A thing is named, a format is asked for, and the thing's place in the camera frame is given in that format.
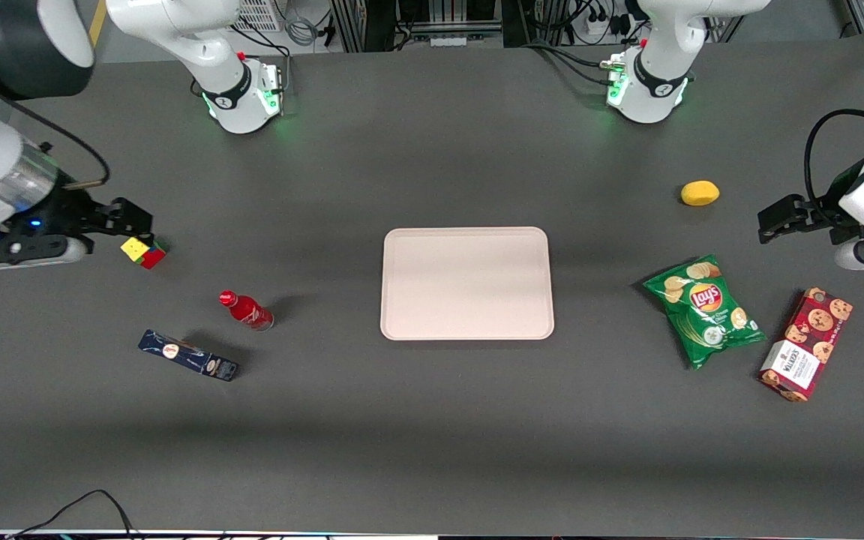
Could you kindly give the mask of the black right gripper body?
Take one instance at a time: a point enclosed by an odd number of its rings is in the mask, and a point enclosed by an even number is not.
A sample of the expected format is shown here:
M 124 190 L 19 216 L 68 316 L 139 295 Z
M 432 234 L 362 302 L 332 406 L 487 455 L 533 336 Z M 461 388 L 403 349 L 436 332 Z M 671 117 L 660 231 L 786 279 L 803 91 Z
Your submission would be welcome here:
M 37 205 L 16 213 L 0 224 L 0 233 L 12 233 L 16 230 L 21 235 L 28 236 L 114 236 L 116 233 L 113 216 L 120 213 L 121 209 L 120 197 L 111 199 L 107 204 L 100 204 L 92 199 L 86 189 L 69 190 L 58 187 Z

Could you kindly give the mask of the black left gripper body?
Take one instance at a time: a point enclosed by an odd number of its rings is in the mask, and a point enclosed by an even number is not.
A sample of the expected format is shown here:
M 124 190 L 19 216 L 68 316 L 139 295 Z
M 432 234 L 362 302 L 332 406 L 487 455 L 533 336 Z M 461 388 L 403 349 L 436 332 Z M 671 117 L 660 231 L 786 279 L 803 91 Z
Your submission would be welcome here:
M 840 208 L 837 199 L 829 197 L 806 199 L 803 208 L 808 212 L 814 230 L 829 230 L 827 235 L 832 245 L 843 245 L 846 242 L 863 239 L 863 226 Z

